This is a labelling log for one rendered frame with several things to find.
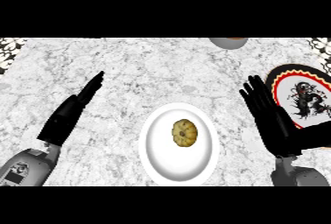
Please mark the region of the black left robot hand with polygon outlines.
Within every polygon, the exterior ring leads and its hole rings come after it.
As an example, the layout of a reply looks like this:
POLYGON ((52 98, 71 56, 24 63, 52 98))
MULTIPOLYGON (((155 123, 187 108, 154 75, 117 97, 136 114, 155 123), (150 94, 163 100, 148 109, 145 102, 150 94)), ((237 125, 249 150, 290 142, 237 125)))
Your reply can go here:
POLYGON ((56 111, 46 121, 46 125, 40 131, 37 139, 61 146, 68 139, 73 129, 76 128, 79 118, 83 113, 95 93, 98 92, 105 72, 101 71, 79 94, 73 94, 61 103, 56 111))

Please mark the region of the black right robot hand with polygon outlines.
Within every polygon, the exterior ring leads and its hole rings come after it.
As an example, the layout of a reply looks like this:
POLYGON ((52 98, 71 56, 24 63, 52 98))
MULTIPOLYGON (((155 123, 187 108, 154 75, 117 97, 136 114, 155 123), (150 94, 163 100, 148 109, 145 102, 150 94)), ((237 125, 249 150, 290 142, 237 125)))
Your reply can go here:
POLYGON ((249 76, 240 93, 253 114, 263 145, 278 158, 300 156, 302 150, 331 147, 331 121, 299 129, 286 109, 275 103, 259 75, 249 76))

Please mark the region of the dragon print plate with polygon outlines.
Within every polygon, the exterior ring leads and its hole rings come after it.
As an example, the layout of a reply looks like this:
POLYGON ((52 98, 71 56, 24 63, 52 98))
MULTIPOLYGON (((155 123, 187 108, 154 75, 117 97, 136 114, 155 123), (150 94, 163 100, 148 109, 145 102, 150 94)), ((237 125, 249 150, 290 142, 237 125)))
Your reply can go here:
POLYGON ((325 72, 284 64, 268 74, 265 85, 299 129, 331 121, 331 76, 325 72))

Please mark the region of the yellow-brown squash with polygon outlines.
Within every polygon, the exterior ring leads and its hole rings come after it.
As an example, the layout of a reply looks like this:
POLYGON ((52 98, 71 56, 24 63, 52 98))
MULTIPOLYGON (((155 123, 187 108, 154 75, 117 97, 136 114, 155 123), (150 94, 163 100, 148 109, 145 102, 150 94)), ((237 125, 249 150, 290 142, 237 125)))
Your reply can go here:
POLYGON ((181 119, 172 128, 173 141, 181 147, 191 147, 198 138, 198 129, 188 119, 181 119))

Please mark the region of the plain white plate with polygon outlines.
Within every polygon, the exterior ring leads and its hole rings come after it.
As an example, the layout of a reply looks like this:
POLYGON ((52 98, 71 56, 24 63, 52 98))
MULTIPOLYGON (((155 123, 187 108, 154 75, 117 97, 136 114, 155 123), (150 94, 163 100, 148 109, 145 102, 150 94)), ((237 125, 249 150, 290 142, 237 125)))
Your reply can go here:
POLYGON ((139 158, 160 186, 201 186, 220 154, 218 131, 206 113, 189 103, 163 105, 139 134, 139 158))

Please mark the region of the black white patterned tile panel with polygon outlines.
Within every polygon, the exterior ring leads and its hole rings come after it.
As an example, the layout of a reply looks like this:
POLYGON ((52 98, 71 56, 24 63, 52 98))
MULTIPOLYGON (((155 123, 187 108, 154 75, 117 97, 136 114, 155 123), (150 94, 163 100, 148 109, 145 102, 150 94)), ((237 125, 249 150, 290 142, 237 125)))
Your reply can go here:
POLYGON ((331 38, 308 38, 306 41, 325 73, 331 76, 331 38))
POLYGON ((27 38, 0 38, 0 74, 6 73, 15 57, 27 43, 27 38))

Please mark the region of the grey bowl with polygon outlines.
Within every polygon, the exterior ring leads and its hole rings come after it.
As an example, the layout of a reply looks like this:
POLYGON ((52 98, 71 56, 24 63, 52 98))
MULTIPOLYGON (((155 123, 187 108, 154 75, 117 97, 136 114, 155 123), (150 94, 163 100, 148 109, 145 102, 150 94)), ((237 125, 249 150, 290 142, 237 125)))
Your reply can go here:
POLYGON ((240 49, 247 41, 249 38, 210 38, 210 41, 226 50, 235 50, 240 49))

